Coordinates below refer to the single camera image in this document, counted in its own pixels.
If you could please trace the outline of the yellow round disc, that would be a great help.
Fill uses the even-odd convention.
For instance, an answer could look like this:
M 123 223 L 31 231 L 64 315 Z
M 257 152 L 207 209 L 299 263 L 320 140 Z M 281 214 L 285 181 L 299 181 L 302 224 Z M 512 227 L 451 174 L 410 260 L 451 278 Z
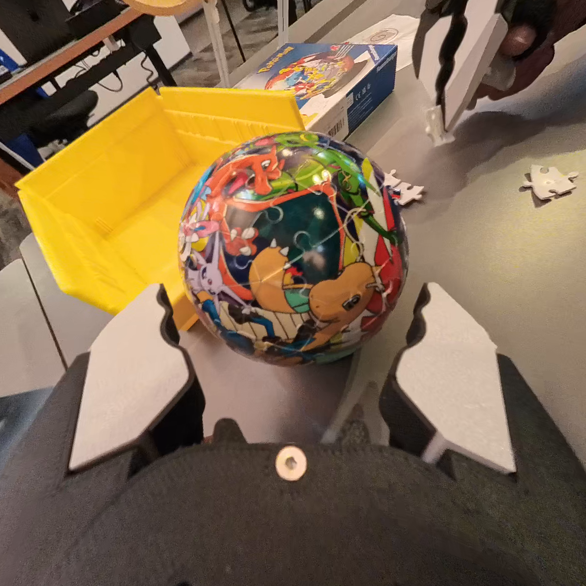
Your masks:
M 185 1 L 123 1 L 134 11 L 149 16 L 176 16 L 187 10 Z

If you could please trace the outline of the yellow plastic bin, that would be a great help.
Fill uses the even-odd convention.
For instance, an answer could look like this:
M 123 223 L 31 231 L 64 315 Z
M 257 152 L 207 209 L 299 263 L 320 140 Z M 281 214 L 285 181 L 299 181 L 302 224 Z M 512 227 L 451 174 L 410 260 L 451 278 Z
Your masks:
M 116 315 L 164 284 L 178 329 L 198 319 L 179 272 L 179 223 L 216 159 L 253 138 L 303 130 L 283 91 L 145 90 L 17 183 L 65 294 Z

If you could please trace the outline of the white paper sheet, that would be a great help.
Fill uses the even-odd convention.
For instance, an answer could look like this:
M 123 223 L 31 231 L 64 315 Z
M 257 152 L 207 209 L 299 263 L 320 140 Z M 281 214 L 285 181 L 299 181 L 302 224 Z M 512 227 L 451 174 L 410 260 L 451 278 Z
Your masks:
M 413 63 L 413 43 L 419 24 L 419 18 L 392 14 L 348 38 L 347 42 L 357 45 L 397 46 L 397 71 L 399 71 Z

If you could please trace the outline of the wooden desk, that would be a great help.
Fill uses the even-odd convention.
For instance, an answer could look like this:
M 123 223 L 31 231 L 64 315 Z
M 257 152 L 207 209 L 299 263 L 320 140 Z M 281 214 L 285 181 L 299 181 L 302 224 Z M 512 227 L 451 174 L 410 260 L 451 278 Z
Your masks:
M 10 79 L 1 84 L 1 105 L 27 89 L 42 84 L 43 79 L 53 76 L 62 68 L 69 67 L 75 60 L 82 58 L 83 54 L 92 52 L 93 47 L 143 16 L 145 15 L 133 8 L 126 8 L 115 18 L 81 39 L 73 40 L 44 59 L 19 69 Z

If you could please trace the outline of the black monitor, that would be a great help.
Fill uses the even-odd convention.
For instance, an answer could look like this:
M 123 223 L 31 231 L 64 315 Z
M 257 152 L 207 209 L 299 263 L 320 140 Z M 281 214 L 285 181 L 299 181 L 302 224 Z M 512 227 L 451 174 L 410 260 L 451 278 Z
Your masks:
M 74 40 L 63 1 L 1 1 L 1 30 L 27 63 Z

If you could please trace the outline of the person's right hand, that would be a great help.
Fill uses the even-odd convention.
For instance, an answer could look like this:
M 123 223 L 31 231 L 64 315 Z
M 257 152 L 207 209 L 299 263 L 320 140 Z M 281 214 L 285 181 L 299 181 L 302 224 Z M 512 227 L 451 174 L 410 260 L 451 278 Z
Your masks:
M 555 44 L 584 25 L 585 1 L 557 1 L 557 13 L 549 33 L 536 33 L 526 25 L 509 27 L 499 51 L 515 63 L 513 84 L 506 90 L 480 84 L 468 108 L 473 109 L 484 97 L 496 101 L 528 88 L 553 61 Z

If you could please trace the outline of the white table leg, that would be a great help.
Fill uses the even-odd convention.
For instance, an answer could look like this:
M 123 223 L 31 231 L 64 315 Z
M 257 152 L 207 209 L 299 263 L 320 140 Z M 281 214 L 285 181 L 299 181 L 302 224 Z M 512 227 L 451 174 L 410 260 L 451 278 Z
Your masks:
M 220 29 L 220 16 L 217 1 L 202 1 L 202 7 L 208 26 L 216 66 L 219 72 L 220 86 L 228 89 L 231 87 L 229 68 L 222 39 L 222 31 Z

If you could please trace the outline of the red jigsaw puzzle piece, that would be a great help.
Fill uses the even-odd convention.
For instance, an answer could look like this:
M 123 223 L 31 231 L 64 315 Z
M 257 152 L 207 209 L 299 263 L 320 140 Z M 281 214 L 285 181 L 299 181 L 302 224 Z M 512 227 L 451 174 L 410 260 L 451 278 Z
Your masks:
M 400 182 L 392 187 L 392 196 L 400 206 L 406 206 L 414 201 L 420 201 L 425 192 L 424 186 Z

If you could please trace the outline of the blue puzzle box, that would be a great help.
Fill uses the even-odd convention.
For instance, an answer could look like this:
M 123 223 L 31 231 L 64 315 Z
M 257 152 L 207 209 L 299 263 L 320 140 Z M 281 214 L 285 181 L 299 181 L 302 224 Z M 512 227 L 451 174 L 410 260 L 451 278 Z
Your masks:
M 236 87 L 290 91 L 305 129 L 344 141 L 394 90 L 396 45 L 288 43 Z

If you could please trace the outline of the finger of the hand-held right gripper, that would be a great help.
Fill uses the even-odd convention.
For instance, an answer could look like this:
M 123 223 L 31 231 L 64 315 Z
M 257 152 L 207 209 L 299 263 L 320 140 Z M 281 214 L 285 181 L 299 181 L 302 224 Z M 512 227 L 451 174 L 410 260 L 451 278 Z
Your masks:
M 508 23 L 501 11 L 464 11 L 462 39 L 451 56 L 442 91 L 443 127 L 451 133 L 504 40 Z
M 412 49 L 415 77 L 432 106 L 440 106 L 443 119 L 454 120 L 458 104 L 448 96 L 458 49 L 458 7 L 428 6 L 421 13 Z

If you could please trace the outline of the black office chair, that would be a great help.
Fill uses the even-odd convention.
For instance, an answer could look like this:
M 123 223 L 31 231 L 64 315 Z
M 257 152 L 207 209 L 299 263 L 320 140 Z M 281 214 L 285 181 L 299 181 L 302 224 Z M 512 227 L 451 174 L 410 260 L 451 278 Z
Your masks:
M 35 147 L 72 142 L 88 128 L 99 96 L 86 90 L 59 108 L 51 97 L 26 90 L 1 105 L 1 142 L 8 145 L 19 136 L 28 137 Z

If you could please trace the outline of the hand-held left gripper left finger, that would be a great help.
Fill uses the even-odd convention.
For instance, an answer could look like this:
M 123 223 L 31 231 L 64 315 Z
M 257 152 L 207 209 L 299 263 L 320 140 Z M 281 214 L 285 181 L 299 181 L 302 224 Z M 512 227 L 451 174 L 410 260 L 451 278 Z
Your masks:
M 163 284 L 147 286 L 90 346 L 69 471 L 146 445 L 165 455 L 203 441 L 206 405 Z

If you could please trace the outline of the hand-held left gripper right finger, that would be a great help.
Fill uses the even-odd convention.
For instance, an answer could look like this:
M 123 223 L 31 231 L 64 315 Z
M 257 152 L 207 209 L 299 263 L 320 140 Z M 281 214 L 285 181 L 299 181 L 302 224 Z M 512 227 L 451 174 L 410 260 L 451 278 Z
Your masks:
M 496 345 L 435 282 L 421 288 L 379 408 L 390 444 L 427 464 L 451 451 L 516 472 Z

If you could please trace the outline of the colourful cartoon puzzle ball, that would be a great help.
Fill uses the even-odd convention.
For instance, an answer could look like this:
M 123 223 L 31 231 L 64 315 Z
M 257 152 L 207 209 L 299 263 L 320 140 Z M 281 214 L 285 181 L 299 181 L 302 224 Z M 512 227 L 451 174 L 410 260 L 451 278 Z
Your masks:
M 406 281 L 393 190 L 375 161 L 323 134 L 262 136 L 217 157 L 179 224 L 181 277 L 204 326 L 279 366 L 355 353 Z

